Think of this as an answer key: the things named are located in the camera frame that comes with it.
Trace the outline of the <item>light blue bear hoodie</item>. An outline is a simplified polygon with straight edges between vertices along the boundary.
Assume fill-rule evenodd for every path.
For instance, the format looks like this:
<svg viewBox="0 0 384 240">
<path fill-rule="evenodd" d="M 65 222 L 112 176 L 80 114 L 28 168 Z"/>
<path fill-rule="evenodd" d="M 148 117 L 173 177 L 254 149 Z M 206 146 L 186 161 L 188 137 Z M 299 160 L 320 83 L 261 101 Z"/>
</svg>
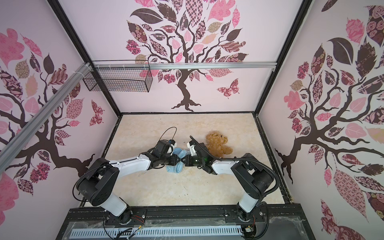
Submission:
<svg viewBox="0 0 384 240">
<path fill-rule="evenodd" d="M 182 158 L 186 157 L 190 154 L 189 150 L 184 150 L 182 148 L 175 148 L 173 152 L 173 157 L 176 157 L 176 163 L 172 166 L 166 166 L 166 170 L 168 173 L 175 173 L 179 174 L 184 166 L 184 163 L 182 162 Z"/>
</svg>

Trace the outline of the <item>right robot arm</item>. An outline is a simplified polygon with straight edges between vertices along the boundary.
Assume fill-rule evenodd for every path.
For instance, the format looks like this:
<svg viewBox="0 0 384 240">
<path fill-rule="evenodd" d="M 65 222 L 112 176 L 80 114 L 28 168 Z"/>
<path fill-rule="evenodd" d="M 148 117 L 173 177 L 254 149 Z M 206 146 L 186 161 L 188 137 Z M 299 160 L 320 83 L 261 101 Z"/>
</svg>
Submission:
<svg viewBox="0 0 384 240">
<path fill-rule="evenodd" d="M 229 159 L 219 159 L 205 152 L 195 153 L 183 157 L 181 162 L 208 174 L 235 176 L 245 192 L 237 203 L 237 215 L 243 222 L 249 221 L 264 198 L 280 187 L 277 174 L 249 153 Z"/>
</svg>

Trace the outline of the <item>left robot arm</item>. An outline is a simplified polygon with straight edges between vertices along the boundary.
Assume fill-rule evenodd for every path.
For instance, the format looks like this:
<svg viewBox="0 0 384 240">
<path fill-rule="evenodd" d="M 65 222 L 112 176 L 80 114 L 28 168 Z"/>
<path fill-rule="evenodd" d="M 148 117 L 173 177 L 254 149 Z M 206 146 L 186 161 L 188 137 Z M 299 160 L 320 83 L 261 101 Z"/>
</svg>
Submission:
<svg viewBox="0 0 384 240">
<path fill-rule="evenodd" d="M 116 181 L 137 172 L 176 164 L 179 160 L 174 154 L 176 147 L 174 140 L 160 140 L 155 147 L 136 157 L 119 161 L 99 158 L 75 183 L 75 189 L 92 206 L 103 208 L 118 224 L 126 225 L 134 214 L 132 208 L 113 193 Z"/>
</svg>

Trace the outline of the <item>brown teddy bear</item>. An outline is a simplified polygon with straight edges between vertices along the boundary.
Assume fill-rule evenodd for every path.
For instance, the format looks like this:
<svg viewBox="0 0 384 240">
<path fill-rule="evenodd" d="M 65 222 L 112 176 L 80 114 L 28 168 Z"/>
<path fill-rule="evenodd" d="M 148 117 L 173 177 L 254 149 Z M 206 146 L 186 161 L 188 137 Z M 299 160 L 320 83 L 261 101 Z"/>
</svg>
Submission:
<svg viewBox="0 0 384 240">
<path fill-rule="evenodd" d="M 233 149 L 227 146 L 228 137 L 219 131 L 209 132 L 206 135 L 206 141 L 209 152 L 217 158 L 223 158 L 233 153 Z"/>
</svg>

